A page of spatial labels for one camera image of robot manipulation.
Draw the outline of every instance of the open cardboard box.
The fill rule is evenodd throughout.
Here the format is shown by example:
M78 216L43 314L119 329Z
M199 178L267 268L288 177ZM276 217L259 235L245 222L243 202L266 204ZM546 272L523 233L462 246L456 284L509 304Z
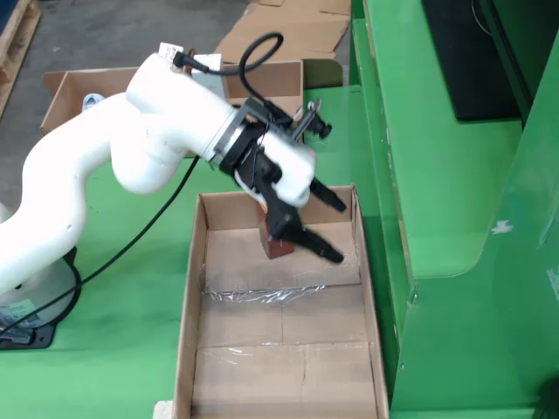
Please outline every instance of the open cardboard box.
M215 52L238 63L246 46L270 31L284 36L275 59L334 58L349 26L351 0L254 0L219 43ZM270 43L258 46L249 63L262 57Z
M269 62L247 73L249 83L265 97L294 115L303 106L304 87L331 87L342 85L342 68L332 60L300 60ZM224 65L225 70L236 65ZM52 96L41 131L50 133L81 113L83 99L89 93L109 97L126 92L137 67L49 72L43 82ZM227 78L229 100L233 105L242 104L249 93L238 76Z
M174 418L388 417L359 200L335 192L343 214L311 198L301 216L341 264L302 248L269 260L252 198L198 197Z

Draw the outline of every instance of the cardboard sheet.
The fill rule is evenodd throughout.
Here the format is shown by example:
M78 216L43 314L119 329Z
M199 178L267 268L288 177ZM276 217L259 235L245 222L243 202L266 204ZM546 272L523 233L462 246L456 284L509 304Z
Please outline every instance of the cardboard sheet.
M198 350L193 417L376 417L366 343Z
M272 60L333 58L334 49L348 28L349 16L324 13L316 8L299 9L287 1L281 7L250 4L215 52L224 61L237 63L256 38L270 31L281 32L284 43ZM273 40L262 44L249 62L264 55Z
M174 418L388 418L361 211L353 188L335 191L344 214L317 200L303 212L310 228L347 252L351 269L307 251L253 263L256 250L264 254L253 200L200 196ZM301 288L293 275L309 267L318 285Z

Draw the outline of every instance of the black monitor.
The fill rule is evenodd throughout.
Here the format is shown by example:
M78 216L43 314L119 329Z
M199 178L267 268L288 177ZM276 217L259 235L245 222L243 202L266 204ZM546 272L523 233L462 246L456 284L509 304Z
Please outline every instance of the black monitor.
M559 28L559 0L423 0L459 120L525 121Z

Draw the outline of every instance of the gray floor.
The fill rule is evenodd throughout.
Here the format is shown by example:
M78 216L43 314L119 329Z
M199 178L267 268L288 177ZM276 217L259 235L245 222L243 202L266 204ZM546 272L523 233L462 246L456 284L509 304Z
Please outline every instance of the gray floor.
M139 65L161 41L212 52L246 0L43 0L43 15L0 120L0 202L17 207L25 156L51 103L45 72ZM336 49L347 68L349 35Z

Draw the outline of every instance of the green surface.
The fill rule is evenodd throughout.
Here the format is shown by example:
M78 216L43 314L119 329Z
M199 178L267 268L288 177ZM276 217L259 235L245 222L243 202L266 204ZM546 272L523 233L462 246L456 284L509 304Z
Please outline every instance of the green surface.
M377 314L383 339L385 375L391 398L397 363L389 364L387 360L397 359L399 355L410 283L404 259L393 179L390 174L389 146L385 134L383 98L377 82L375 54L370 48L365 21L353 19L351 27L356 60L350 68L355 68L361 80L381 220L382 236L373 246L377 249L383 246L386 262L381 271L375 272L375 289L376 293L380 294L377 296Z
M355 182L369 248L376 251L378 210L370 187L373 173L361 89L307 95L323 98L321 115L334 126L327 141L310 139L319 158L317 175L329 184ZM108 165L91 176L88 222L76 262L83 275L105 263L145 225L189 164L186 161L176 179L152 196L126 193ZM230 178L199 163L155 227L84 288L50 348L1 353L2 417L151 418L155 402L172 399L196 194L235 188ZM376 253L371 262L375 271Z
M421 2L367 7L413 276L460 274L480 256L521 123L458 122Z
M413 282L418 298L406 313L395 413L494 409L518 417L515 408L534 406L542 384L559 377L559 43L549 63L491 222L512 229L488 231L466 274Z
M424 410L393 412L390 419L530 419L532 409Z

